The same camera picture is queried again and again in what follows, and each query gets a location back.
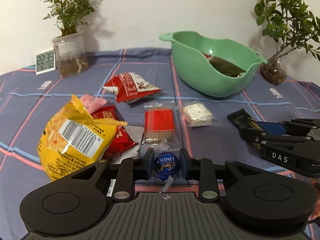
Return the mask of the blue Lindor chocolate ball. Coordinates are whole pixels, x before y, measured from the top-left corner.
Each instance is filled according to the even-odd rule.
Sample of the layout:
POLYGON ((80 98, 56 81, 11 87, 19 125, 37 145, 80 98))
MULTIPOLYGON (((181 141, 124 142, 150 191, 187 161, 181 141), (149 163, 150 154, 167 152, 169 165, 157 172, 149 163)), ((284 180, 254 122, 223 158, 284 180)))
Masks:
POLYGON ((159 152, 153 162, 153 172, 160 181, 164 182, 164 186, 159 190, 159 193, 165 193, 171 188, 174 179, 179 175, 180 161, 170 151, 159 152))

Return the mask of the black snack bar packet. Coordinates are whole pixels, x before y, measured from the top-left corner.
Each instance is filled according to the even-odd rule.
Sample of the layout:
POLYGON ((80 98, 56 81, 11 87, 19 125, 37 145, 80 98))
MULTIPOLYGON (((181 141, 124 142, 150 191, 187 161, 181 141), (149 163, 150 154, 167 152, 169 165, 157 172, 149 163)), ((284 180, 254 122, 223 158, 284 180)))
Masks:
POLYGON ((241 129, 256 129, 263 131, 257 121, 252 118, 243 108, 227 115, 227 119, 240 131, 241 129))

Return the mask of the red small snack packet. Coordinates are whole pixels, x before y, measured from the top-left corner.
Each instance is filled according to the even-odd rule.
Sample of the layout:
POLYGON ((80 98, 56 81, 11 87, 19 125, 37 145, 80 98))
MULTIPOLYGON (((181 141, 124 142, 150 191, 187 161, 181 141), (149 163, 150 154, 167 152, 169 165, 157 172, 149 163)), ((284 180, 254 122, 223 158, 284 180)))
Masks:
MULTIPOLYGON (((92 114, 94 119, 102 119, 102 118, 111 118, 119 121, 119 118, 116 113, 116 107, 114 105, 103 106, 92 114)), ((115 155, 121 152, 121 139, 125 138, 126 131, 124 127, 118 128, 116 136, 109 144, 108 148, 105 150, 102 159, 111 159, 115 155)))

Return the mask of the white tablecloth label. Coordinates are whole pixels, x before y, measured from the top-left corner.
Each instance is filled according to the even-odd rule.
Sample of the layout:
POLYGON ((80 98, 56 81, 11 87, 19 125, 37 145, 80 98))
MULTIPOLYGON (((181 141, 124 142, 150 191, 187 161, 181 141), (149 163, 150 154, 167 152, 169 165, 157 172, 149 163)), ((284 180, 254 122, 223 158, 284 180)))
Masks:
POLYGON ((270 88, 270 91, 276 98, 283 98, 283 96, 276 89, 270 88))
POLYGON ((45 90, 51 83, 52 83, 52 81, 50 81, 50 80, 45 81, 42 85, 40 85, 38 90, 45 90))

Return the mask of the red hawthorn cake packet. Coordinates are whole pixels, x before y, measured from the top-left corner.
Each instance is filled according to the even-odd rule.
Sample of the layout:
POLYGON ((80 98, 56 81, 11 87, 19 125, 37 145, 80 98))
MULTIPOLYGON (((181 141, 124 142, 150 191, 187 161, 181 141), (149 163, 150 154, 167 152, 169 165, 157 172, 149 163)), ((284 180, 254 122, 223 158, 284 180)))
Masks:
POLYGON ((154 101, 144 105, 144 135, 142 147, 178 150, 180 144, 176 136, 174 101, 154 101))

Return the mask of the white nougat candy packet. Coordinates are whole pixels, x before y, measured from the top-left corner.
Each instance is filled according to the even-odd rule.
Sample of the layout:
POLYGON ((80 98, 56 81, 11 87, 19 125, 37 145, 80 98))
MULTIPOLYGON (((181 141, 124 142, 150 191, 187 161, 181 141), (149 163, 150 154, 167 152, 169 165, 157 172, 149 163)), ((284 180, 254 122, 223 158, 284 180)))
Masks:
POLYGON ((188 127, 219 126, 220 122, 205 105, 197 100, 185 103, 178 108, 188 127))

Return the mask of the yellow chip bag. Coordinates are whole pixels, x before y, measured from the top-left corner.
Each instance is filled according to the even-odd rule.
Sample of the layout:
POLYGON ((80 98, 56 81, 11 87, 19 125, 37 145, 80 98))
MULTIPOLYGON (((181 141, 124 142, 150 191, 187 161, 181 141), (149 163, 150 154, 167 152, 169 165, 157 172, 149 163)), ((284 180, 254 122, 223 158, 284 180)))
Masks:
POLYGON ((76 95, 47 123, 37 146, 47 176, 58 180, 99 160, 125 121, 94 119, 76 95))

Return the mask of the long red flat packet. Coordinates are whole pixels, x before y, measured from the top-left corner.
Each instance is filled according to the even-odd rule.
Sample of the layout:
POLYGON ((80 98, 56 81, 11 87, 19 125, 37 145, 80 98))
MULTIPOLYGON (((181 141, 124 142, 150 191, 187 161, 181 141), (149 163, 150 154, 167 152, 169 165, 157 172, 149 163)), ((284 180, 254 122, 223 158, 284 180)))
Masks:
POLYGON ((241 77, 247 72, 235 64, 219 57, 208 58, 209 63, 220 73, 230 77, 241 77))

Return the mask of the red and white snack bag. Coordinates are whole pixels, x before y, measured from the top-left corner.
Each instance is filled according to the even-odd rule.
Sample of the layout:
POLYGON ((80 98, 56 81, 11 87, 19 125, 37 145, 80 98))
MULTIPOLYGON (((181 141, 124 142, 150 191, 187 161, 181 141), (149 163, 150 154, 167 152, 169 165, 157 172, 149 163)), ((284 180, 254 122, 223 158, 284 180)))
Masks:
POLYGON ((133 72, 120 73, 112 77, 103 85, 103 89, 114 94, 117 103, 124 102, 127 104, 134 103, 161 91, 160 88, 133 72))

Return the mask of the blue plaid tablecloth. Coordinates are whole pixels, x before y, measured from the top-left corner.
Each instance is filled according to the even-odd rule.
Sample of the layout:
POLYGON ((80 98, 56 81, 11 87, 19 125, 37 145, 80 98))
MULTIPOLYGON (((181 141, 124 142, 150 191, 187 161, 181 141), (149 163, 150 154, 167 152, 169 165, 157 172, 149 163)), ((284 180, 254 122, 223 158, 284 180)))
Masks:
POLYGON ((268 122, 319 118, 319 87, 311 82, 289 77, 274 86, 256 75, 240 93, 216 99, 182 81, 168 49, 90 53, 88 60, 89 70, 70 78, 61 78, 57 71, 36 75, 32 66, 1 76, 1 239, 21 239, 26 235, 19 214, 20 202, 30 191, 49 182, 37 153, 47 122, 70 101, 72 94, 92 94, 114 103, 114 96, 102 86, 116 74, 134 72, 161 89, 135 104, 117 104, 118 114, 131 126, 143 126, 144 105, 149 101, 174 101, 178 105, 193 100, 202 102, 220 125, 191 128, 175 110, 176 136, 191 155, 211 159, 216 164, 235 160, 285 172, 262 160, 259 151, 240 138, 238 130, 227 120, 230 113, 243 108, 255 120, 268 122), (38 90, 48 80, 52 83, 45 90, 38 90), (270 88, 276 89, 283 98, 276 98, 270 88))

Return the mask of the green plastic bowl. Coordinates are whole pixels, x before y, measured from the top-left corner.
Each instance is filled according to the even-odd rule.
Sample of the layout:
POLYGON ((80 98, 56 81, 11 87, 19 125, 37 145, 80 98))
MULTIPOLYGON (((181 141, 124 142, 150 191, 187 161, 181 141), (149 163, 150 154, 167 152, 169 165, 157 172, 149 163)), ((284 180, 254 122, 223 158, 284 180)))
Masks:
POLYGON ((172 61, 179 77, 191 88, 216 98, 238 93, 249 85, 267 59, 230 39, 211 39, 195 31, 164 33, 171 43, 172 61))

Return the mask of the leafy plant in glass vase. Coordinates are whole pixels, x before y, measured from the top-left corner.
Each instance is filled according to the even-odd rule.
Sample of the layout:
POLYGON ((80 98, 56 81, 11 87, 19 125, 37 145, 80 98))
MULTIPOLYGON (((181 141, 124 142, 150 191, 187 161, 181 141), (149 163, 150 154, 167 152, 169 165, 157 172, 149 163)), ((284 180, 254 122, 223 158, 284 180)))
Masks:
POLYGON ((281 60, 293 51, 304 49, 319 60, 319 17, 303 0, 258 0, 254 13, 262 35, 276 43, 276 52, 259 67, 267 82, 279 85, 286 80, 281 60))

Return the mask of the white tablecloth label left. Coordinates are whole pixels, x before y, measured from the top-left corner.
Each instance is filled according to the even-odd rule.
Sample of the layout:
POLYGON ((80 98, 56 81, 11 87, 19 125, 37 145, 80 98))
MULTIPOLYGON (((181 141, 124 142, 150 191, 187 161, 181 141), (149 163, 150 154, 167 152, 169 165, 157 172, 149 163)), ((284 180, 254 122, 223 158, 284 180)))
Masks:
POLYGON ((45 81, 42 85, 40 85, 38 90, 45 90, 51 83, 52 83, 52 81, 50 81, 50 80, 45 81))

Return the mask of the white digital clock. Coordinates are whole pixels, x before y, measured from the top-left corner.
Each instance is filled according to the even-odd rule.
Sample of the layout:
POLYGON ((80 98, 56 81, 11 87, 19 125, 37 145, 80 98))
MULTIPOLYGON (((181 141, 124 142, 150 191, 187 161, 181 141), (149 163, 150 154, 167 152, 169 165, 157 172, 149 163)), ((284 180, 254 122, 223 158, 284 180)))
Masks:
POLYGON ((36 75, 56 70, 55 53, 53 50, 45 51, 36 55, 36 75))

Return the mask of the feathery plant in clear cup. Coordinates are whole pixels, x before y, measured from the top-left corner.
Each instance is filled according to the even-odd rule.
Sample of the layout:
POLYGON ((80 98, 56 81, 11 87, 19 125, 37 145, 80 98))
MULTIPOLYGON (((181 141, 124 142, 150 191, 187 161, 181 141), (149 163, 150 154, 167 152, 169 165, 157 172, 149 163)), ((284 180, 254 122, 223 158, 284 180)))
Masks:
POLYGON ((92 0, 41 0, 48 4, 45 20, 54 18, 61 35, 52 39, 56 67, 61 77, 78 75, 88 69, 84 31, 89 26, 84 18, 94 12, 92 0))

